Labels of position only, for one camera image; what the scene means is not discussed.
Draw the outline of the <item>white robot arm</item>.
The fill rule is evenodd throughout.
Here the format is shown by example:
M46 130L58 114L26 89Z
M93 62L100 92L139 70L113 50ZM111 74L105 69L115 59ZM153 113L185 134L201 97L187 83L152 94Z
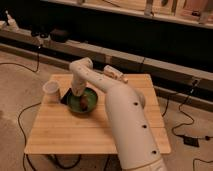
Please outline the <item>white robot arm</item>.
M128 84L124 74L109 65L97 73L88 57L71 62L69 70L75 96L83 94L87 82L105 93L105 111L122 170L167 171L144 114L145 97Z

